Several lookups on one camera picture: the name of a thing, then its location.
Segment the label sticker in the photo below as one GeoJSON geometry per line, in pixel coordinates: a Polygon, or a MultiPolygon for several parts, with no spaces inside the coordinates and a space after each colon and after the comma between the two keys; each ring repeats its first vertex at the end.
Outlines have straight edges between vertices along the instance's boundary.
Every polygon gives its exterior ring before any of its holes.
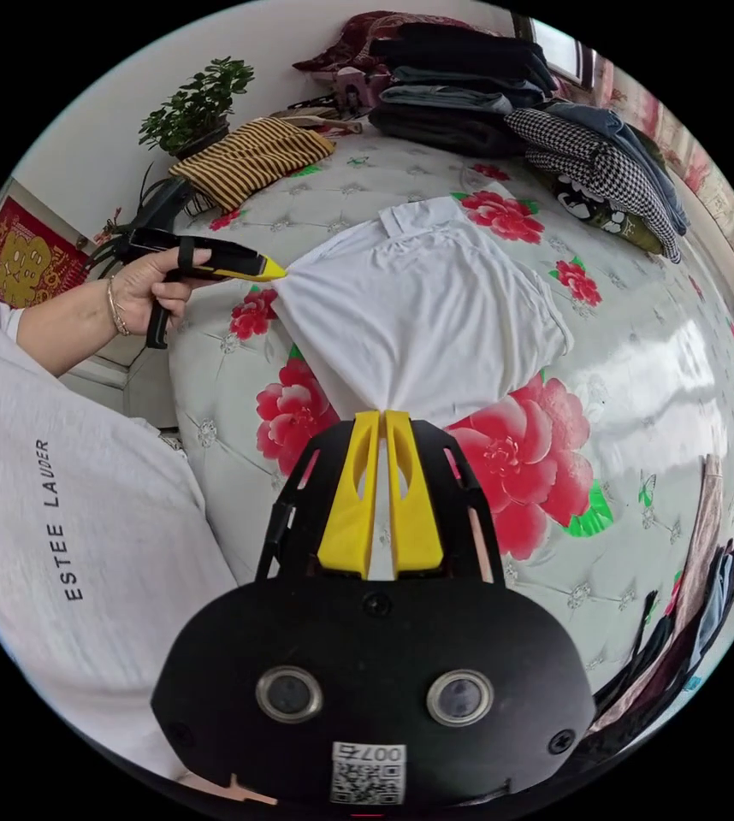
{"type": "Polygon", "coordinates": [[[334,804],[391,806],[404,803],[407,747],[405,744],[333,745],[334,804]]]}

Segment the human hand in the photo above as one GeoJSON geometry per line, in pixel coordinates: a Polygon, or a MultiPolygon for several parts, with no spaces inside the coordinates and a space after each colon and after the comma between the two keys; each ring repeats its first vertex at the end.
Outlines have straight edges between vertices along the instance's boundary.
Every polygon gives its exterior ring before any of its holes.
{"type": "MultiPolygon", "coordinates": [[[[193,253],[194,265],[204,265],[209,259],[209,249],[198,248],[193,253]]],[[[171,248],[134,260],[113,277],[113,301],[131,334],[147,333],[154,301],[170,311],[168,331],[181,324],[193,288],[208,283],[188,279],[165,282],[168,272],[178,265],[179,249],[171,248]]]]}

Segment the window frame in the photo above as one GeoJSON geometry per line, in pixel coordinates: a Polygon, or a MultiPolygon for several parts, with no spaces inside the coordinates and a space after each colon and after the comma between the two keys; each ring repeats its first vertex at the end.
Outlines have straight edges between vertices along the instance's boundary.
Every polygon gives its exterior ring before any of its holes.
{"type": "MultiPolygon", "coordinates": [[[[540,45],[536,39],[536,29],[533,25],[533,20],[527,15],[512,15],[512,25],[515,29],[515,36],[520,40],[527,40],[530,43],[540,45]]],[[[549,62],[548,66],[551,71],[555,72],[562,79],[572,83],[578,88],[584,89],[586,92],[592,91],[593,79],[595,75],[595,52],[588,46],[584,45],[580,40],[575,40],[578,57],[578,73],[580,76],[575,77],[563,68],[559,68],[553,63],[549,62]]]]}

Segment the plant pot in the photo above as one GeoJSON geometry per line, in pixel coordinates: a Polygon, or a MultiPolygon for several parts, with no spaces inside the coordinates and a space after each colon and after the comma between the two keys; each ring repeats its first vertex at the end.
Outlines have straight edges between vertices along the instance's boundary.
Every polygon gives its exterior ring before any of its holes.
{"type": "Polygon", "coordinates": [[[192,157],[194,154],[204,151],[205,148],[210,148],[211,145],[217,143],[220,139],[227,137],[229,130],[230,126],[225,122],[219,126],[219,128],[214,129],[209,134],[205,134],[204,137],[199,137],[185,145],[184,148],[174,154],[174,157],[177,160],[186,160],[188,157],[192,157]]]}

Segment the yellow tool tip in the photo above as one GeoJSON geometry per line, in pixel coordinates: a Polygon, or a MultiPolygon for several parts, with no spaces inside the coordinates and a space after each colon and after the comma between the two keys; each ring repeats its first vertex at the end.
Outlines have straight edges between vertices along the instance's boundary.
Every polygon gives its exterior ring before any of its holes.
{"type": "Polygon", "coordinates": [[[287,276],[287,271],[281,265],[274,263],[270,257],[265,259],[267,262],[264,264],[264,271],[261,275],[263,281],[280,280],[287,276]]]}

